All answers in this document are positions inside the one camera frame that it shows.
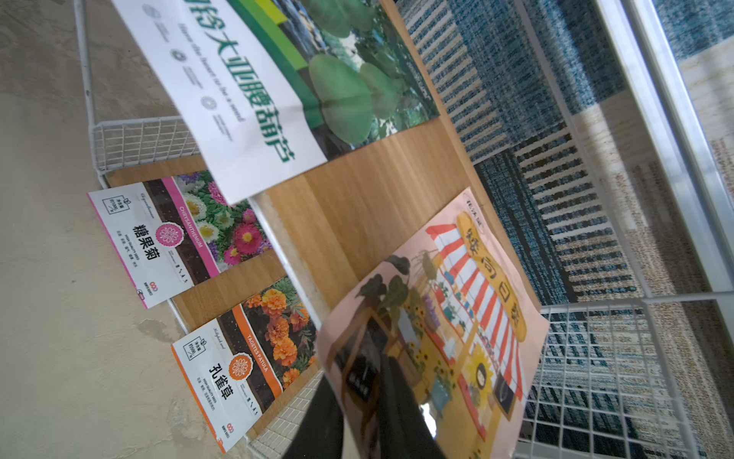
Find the red and white awning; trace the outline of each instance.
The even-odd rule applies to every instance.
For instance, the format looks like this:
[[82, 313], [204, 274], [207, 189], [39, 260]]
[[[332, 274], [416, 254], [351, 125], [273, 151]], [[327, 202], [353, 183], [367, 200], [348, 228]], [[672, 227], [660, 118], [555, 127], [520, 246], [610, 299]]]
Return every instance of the red and white awning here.
[[497, 292], [467, 251], [456, 225], [430, 226], [426, 232], [440, 251], [442, 271], [454, 279], [461, 293], [460, 302], [479, 321], [479, 335], [487, 353], [495, 356], [499, 372], [521, 400], [524, 390], [520, 348]]

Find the green leaf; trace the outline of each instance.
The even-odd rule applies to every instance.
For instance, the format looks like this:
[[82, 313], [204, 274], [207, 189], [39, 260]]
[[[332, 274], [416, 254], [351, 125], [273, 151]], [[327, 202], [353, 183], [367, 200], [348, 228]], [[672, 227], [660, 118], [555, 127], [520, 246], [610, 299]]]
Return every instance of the green leaf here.
[[395, 269], [402, 275], [410, 274], [410, 260], [404, 256], [390, 255], [385, 259], [387, 263], [392, 263]]
[[379, 300], [379, 297], [386, 294], [388, 288], [382, 282], [382, 276], [376, 274], [369, 281], [367, 281], [360, 289], [357, 296], [363, 296], [365, 298], [372, 298], [373, 300]]
[[408, 286], [405, 285], [399, 275], [396, 275], [390, 280], [388, 293], [385, 295], [385, 298], [382, 299], [380, 307], [387, 308], [389, 311], [391, 311], [393, 308], [399, 308], [403, 303], [405, 303], [405, 300], [407, 299]]
[[298, 292], [296, 292], [296, 287], [293, 286], [291, 279], [289, 279], [287, 276], [275, 282], [272, 285], [272, 288], [283, 292], [283, 294], [286, 296], [286, 303], [290, 306], [294, 306], [301, 301], [300, 297], [298, 296]]
[[301, 331], [298, 333], [300, 333], [303, 339], [308, 339], [310, 341], [313, 338], [313, 331], [308, 327], [301, 328]]
[[421, 259], [421, 265], [423, 265], [423, 271], [426, 273], [426, 277], [431, 281], [435, 281], [438, 276], [438, 270], [431, 260], [431, 256], [428, 252], [423, 252], [423, 258]]

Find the wooden board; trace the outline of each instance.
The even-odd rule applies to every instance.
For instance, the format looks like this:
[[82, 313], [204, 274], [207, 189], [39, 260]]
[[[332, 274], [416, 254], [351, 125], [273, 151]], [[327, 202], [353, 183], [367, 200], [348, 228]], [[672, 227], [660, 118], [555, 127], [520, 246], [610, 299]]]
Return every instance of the wooden board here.
[[[494, 234], [520, 260], [430, 83], [395, 4], [382, 6], [405, 40], [437, 102], [440, 117], [367, 145], [251, 199], [285, 271], [324, 319], [356, 283], [464, 188], [471, 187]], [[112, 186], [206, 169], [201, 156], [130, 167], [107, 175]], [[178, 295], [196, 328], [282, 277], [273, 254], [256, 257]], [[523, 283], [536, 308], [530, 282]]]

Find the logo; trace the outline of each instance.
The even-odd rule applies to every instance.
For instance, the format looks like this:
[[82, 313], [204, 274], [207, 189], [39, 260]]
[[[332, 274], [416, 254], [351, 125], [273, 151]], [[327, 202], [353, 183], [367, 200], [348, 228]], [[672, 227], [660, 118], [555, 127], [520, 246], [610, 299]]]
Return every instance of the logo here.
[[156, 10], [155, 7], [152, 7], [149, 4], [144, 4], [142, 6], [142, 10], [150, 18], [153, 18], [153, 19], [160, 19], [161, 18], [161, 12], [158, 11], [158, 10]]
[[197, 336], [193, 340], [187, 342], [183, 346], [183, 350], [186, 351], [186, 357], [189, 358], [189, 360], [197, 357], [206, 350], [205, 344], [206, 340], [202, 339], [201, 336]]
[[172, 49], [171, 56], [173, 56], [173, 59], [176, 59], [181, 62], [186, 60], [186, 55], [182, 51], [179, 51], [178, 49]]
[[125, 196], [119, 195], [113, 198], [107, 198], [102, 200], [104, 208], [107, 209], [107, 213], [117, 214], [118, 212], [124, 212], [130, 209], [130, 200]]
[[162, 223], [156, 229], [156, 240], [164, 247], [178, 247], [184, 241], [184, 230], [173, 222]]
[[484, 223], [482, 222], [484, 218], [482, 217], [482, 211], [479, 209], [479, 206], [476, 205], [474, 198], [470, 193], [465, 192], [463, 194], [463, 198], [469, 214], [471, 214], [471, 217], [474, 219], [477, 231], [479, 231], [480, 234], [484, 234]]
[[217, 108], [217, 101], [215, 101], [208, 95], [205, 95], [201, 98], [201, 104], [204, 106], [205, 109], [214, 110]]
[[252, 357], [248, 354], [237, 354], [230, 362], [230, 376], [237, 381], [246, 380], [252, 373]]

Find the orange label stripe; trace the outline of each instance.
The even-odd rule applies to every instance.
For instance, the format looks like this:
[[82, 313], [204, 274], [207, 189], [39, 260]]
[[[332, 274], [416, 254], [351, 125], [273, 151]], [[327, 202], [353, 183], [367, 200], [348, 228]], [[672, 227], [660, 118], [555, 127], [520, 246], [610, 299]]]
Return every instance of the orange label stripe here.
[[270, 390], [277, 398], [283, 393], [283, 387], [280, 385], [280, 381], [277, 380], [277, 376], [275, 376], [275, 372], [273, 372], [273, 368], [270, 366], [257, 337], [252, 332], [250, 322], [244, 316], [244, 311], [242, 311], [242, 305], [237, 305], [232, 312], [234, 313], [234, 319], [237, 321], [239, 330], [242, 332], [242, 336], [244, 336], [244, 340], [247, 342], [247, 346], [250, 347], [253, 358], [258, 362], [260, 369], [263, 371], [263, 375], [265, 375], [265, 381], [267, 381], [268, 386], [270, 386]]
[[199, 405], [199, 409], [201, 410], [201, 413], [204, 415], [204, 419], [206, 419], [206, 425], [209, 426], [209, 430], [211, 430], [211, 434], [214, 435], [214, 440], [217, 440], [217, 445], [219, 445], [219, 449], [222, 450], [222, 454], [227, 454], [227, 452], [225, 451], [225, 448], [219, 442], [219, 437], [217, 437], [217, 431], [214, 430], [214, 426], [211, 425], [209, 416], [206, 416], [206, 411], [204, 411], [204, 407], [201, 404], [201, 401], [199, 401], [199, 396], [196, 395], [194, 386], [192, 386], [191, 381], [189, 380], [189, 376], [186, 374], [186, 370], [183, 368], [184, 366], [181, 364], [181, 360], [180, 358], [178, 358], [176, 348], [173, 347], [173, 344], [171, 344], [171, 350], [173, 351], [173, 356], [176, 357], [176, 363], [178, 364], [178, 368], [181, 369], [181, 373], [183, 373], [183, 376], [184, 376], [183, 378], [186, 380], [186, 384], [189, 385], [189, 389], [191, 390], [191, 393], [194, 395], [194, 400], [196, 400], [196, 404]]

